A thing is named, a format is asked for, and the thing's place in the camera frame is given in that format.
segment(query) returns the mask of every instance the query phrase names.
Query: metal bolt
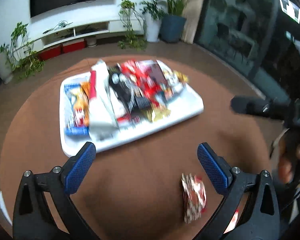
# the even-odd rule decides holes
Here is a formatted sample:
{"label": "metal bolt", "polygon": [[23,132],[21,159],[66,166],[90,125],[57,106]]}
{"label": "metal bolt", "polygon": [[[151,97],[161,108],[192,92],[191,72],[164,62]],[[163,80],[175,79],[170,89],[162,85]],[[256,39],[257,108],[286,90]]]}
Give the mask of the metal bolt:
{"label": "metal bolt", "polygon": [[266,112],[266,111],[268,111],[268,109],[269,109],[269,104],[266,104],[264,107],[263,107],[263,109],[262,109],[262,112]]}
{"label": "metal bolt", "polygon": [[235,174],[239,174],[241,172],[240,168],[238,167],[233,167],[232,168],[232,171],[235,173]]}
{"label": "metal bolt", "polygon": [[25,171],[25,172],[23,173],[23,176],[25,176],[25,177],[29,177],[29,176],[30,176],[30,174],[31,174],[31,171]]}
{"label": "metal bolt", "polygon": [[264,170],[264,171],[262,171],[262,175],[265,177],[269,177],[270,173],[269,173],[269,171]]}
{"label": "metal bolt", "polygon": [[52,169],[53,173],[59,173],[61,171],[61,167],[56,166]]}

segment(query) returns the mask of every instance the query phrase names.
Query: brown floor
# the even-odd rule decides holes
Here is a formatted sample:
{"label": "brown floor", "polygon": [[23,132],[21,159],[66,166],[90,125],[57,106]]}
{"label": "brown floor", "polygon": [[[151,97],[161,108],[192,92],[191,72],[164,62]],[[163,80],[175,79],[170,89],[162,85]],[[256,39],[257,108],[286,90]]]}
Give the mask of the brown floor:
{"label": "brown floor", "polygon": [[[86,48],[73,53],[63,54],[46,61],[44,70],[34,77],[30,77],[21,82],[13,80],[8,85],[1,85],[0,152],[5,134],[15,114],[30,94],[47,80],[87,57],[104,57],[135,53],[136,51],[133,49],[121,50],[117,47],[117,44],[114,43]],[[137,53],[165,57],[182,62],[211,76],[233,94],[256,96],[256,93],[235,72],[196,45],[188,45],[181,42],[178,44],[165,44],[164,42],[160,42],[158,44],[149,44],[145,51],[139,51]],[[263,132],[267,145],[270,145],[271,141],[279,135],[282,129],[282,125],[278,122],[258,119],[258,124]],[[9,233],[12,232],[10,225],[4,219],[1,211],[0,223]]]}

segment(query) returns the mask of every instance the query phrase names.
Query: tv stand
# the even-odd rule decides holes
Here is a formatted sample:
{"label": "tv stand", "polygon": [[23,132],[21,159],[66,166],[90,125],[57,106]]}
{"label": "tv stand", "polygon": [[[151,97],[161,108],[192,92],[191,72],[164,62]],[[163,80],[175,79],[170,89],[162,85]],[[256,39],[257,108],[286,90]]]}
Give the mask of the tv stand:
{"label": "tv stand", "polygon": [[[131,19],[132,28],[137,33],[142,32],[139,21],[136,18]],[[28,41],[34,41],[30,46],[24,44],[16,48],[14,55],[16,59],[20,60],[29,56],[29,51],[40,52],[49,47],[62,44],[67,41],[81,39],[88,36],[96,36],[97,38],[104,38],[107,33],[117,33],[118,36],[126,31],[124,24],[119,19],[112,19],[109,21],[90,21],[77,22],[67,25],[64,28],[50,31],[48,33],[33,34],[28,33]]]}

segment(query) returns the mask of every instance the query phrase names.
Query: brown tabletop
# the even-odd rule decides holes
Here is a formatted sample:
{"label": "brown tabletop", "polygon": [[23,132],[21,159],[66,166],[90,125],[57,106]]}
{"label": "brown tabletop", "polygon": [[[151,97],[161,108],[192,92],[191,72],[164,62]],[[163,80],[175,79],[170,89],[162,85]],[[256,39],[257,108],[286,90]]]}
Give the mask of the brown tabletop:
{"label": "brown tabletop", "polygon": [[[154,59],[125,55],[103,60],[114,65],[132,58]],[[49,80],[32,93],[13,119],[0,161],[0,187],[11,218],[23,172],[48,172],[67,161],[60,143],[60,85],[67,77],[89,71],[97,60],[83,60]],[[245,172],[260,173],[271,168],[256,122],[230,111],[231,93],[188,66],[160,60],[189,76],[190,86],[203,99],[204,112],[154,135],[97,154],[71,199],[102,240],[191,240],[222,199],[197,159],[196,149],[202,142],[208,142],[231,166],[239,166]],[[182,172],[201,176],[207,190],[207,209],[191,224],[183,222]],[[57,225],[66,231],[51,197],[46,196]]]}

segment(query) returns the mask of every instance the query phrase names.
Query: white tray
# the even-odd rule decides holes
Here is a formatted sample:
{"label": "white tray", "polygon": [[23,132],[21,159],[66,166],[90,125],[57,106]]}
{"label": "white tray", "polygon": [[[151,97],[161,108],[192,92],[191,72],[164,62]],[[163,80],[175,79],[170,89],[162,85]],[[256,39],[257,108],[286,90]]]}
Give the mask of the white tray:
{"label": "white tray", "polygon": [[[158,61],[158,63],[160,66],[164,65],[164,63],[160,61]],[[76,155],[86,142],[94,143],[97,153],[102,152],[138,140],[203,112],[201,97],[187,85],[181,94],[168,104],[168,109],[171,110],[171,114],[162,120],[154,123],[143,120],[134,127],[130,126],[127,129],[118,130],[118,132],[113,134],[112,138],[103,141],[93,141],[90,136],[67,136],[64,130],[66,121],[72,112],[71,104],[65,94],[64,86],[66,84],[88,81],[89,78],[90,72],[72,76],[65,79],[60,87],[60,138],[62,150],[68,157]]]}

